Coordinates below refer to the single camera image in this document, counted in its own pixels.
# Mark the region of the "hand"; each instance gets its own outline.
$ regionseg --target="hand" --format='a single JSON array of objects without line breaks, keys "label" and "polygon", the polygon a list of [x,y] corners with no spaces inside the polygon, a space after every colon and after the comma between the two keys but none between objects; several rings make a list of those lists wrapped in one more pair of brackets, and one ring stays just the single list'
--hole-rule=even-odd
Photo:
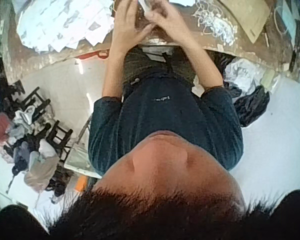
[{"label": "hand", "polygon": [[155,24],[149,24],[142,31],[136,30],[137,9],[138,0],[122,0],[119,4],[115,14],[110,53],[125,56],[155,27]]},{"label": "hand", "polygon": [[179,11],[170,4],[167,0],[152,0],[153,6],[158,6],[155,9],[144,14],[145,18],[160,26],[165,32],[180,46],[185,47],[186,44],[193,40],[191,31],[186,25]]}]

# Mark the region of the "gray pants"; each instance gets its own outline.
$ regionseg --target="gray pants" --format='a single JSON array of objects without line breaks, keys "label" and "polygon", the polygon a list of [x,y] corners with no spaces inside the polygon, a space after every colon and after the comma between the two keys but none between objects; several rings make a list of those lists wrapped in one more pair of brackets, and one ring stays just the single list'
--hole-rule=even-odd
[{"label": "gray pants", "polygon": [[131,83],[143,72],[156,68],[163,72],[172,70],[175,75],[193,85],[196,73],[184,51],[180,47],[176,47],[172,56],[167,56],[167,58],[167,62],[154,61],[141,48],[134,47],[128,52],[124,60],[123,83]]}]

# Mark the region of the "cardboard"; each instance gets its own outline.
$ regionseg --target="cardboard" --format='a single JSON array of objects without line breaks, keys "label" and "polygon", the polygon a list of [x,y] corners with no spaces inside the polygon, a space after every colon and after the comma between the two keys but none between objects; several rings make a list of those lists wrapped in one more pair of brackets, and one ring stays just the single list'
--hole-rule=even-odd
[{"label": "cardboard", "polygon": [[266,2],[264,0],[220,0],[220,2],[232,12],[254,44],[270,15]]}]

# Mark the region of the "floor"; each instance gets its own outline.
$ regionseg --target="floor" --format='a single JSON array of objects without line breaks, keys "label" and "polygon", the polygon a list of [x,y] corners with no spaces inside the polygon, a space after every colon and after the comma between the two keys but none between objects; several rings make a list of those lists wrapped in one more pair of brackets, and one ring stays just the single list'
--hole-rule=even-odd
[{"label": "floor", "polygon": [[[22,83],[27,93],[40,87],[41,95],[51,99],[55,118],[73,129],[72,137],[76,138],[92,113],[94,101],[101,97],[105,66],[106,62],[97,57],[70,59],[30,74]],[[266,113],[242,131],[244,154],[231,174],[237,179],[245,201],[271,202],[300,189],[300,83],[282,79]],[[12,175],[12,165],[7,165],[0,159],[0,169],[9,175],[5,182],[0,181],[1,193]],[[21,186],[22,182],[23,177],[18,176],[10,197],[32,205],[33,214],[55,216],[61,209],[61,205],[49,204],[48,194],[34,195]],[[29,192],[27,196],[23,196],[25,191]]]}]

